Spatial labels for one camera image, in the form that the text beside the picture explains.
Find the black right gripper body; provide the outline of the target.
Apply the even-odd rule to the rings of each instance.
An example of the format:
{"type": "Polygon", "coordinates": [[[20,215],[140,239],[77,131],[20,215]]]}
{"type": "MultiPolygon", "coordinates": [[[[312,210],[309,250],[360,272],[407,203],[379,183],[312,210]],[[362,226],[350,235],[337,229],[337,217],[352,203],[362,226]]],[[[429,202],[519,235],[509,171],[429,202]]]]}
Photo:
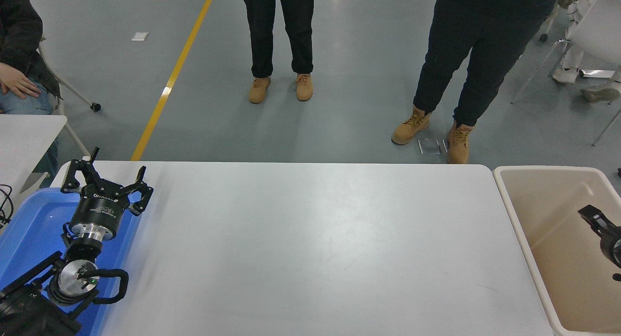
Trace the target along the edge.
{"type": "Polygon", "coordinates": [[[621,267],[621,228],[615,225],[605,226],[600,230],[600,248],[603,255],[618,268],[621,267]]]}

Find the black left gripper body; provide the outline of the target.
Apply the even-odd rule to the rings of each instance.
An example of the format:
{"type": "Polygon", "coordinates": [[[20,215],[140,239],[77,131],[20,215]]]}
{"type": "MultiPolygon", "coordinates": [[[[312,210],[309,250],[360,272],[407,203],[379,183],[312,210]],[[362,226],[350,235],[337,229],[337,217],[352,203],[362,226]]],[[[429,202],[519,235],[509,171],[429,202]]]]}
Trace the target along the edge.
{"type": "Polygon", "coordinates": [[[72,217],[72,230],[80,231],[84,226],[98,225],[108,231],[117,231],[124,210],[129,207],[128,195],[99,194],[95,190],[83,188],[81,199],[72,217]]]}

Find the seated person's left hand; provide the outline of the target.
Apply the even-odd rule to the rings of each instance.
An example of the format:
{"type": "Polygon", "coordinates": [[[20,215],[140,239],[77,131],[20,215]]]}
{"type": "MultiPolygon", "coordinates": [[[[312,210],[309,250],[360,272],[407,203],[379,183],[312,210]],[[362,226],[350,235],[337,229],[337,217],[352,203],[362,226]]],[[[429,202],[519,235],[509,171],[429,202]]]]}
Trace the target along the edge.
{"type": "Polygon", "coordinates": [[[34,82],[8,64],[0,63],[0,84],[3,95],[13,93],[20,99],[26,99],[27,96],[38,98],[41,94],[34,82]]]}

